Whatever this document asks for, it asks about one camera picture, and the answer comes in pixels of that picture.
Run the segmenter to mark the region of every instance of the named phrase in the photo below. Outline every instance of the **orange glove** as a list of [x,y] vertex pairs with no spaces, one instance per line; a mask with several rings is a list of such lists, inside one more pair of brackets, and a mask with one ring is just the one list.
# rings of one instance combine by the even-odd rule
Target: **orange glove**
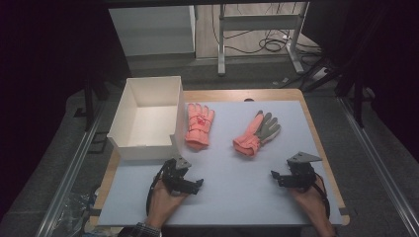
[[262,111],[253,118],[243,135],[233,140],[234,149],[247,156],[256,156],[261,145],[274,139],[281,130],[277,118]]
[[209,132],[214,117],[214,111],[200,104],[188,104],[189,129],[186,133],[186,144],[201,150],[210,145]]

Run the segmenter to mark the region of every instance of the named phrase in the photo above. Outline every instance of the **white tabletop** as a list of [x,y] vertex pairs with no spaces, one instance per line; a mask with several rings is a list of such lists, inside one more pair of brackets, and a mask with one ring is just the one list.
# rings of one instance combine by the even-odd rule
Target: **white tabletop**
[[[199,152],[184,147],[182,155],[191,164],[185,179],[204,183],[167,221],[172,226],[294,226],[309,220],[285,188],[278,186],[271,170],[290,174],[287,159],[298,151],[318,156],[304,113],[298,101],[201,103],[215,110],[209,132],[209,148]],[[242,134],[259,110],[271,112],[282,126],[280,134],[263,146],[255,158],[238,154],[232,139]],[[135,225],[146,217],[145,203],[160,164],[121,160],[106,199],[99,225]],[[330,184],[321,162],[311,164]],[[342,224],[333,192],[328,192],[332,224]]]

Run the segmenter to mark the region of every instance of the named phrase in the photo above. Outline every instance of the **hand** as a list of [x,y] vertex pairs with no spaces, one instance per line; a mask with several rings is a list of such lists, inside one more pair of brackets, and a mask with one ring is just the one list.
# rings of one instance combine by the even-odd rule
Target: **hand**
[[159,180],[153,190],[145,224],[161,229],[164,222],[175,212],[187,196],[188,194],[183,193],[180,193],[178,196],[171,196],[166,186]]
[[[318,175],[315,184],[326,193],[323,180]],[[325,203],[314,187],[310,187],[306,192],[300,189],[289,189],[289,191],[307,214],[318,236],[335,236],[335,230],[326,215]]]

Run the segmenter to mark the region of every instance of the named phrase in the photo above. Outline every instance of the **white box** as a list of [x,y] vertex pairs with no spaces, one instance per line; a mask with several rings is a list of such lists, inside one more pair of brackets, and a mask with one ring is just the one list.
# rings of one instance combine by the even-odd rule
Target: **white box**
[[128,78],[108,138],[125,160],[168,159],[184,144],[180,76]]

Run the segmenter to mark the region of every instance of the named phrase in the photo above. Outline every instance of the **glove cuff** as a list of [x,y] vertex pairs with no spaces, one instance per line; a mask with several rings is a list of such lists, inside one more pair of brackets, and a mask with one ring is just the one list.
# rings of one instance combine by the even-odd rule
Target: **glove cuff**
[[187,141],[187,145],[197,150],[201,150],[210,145],[209,135],[199,129],[188,131],[185,140]]

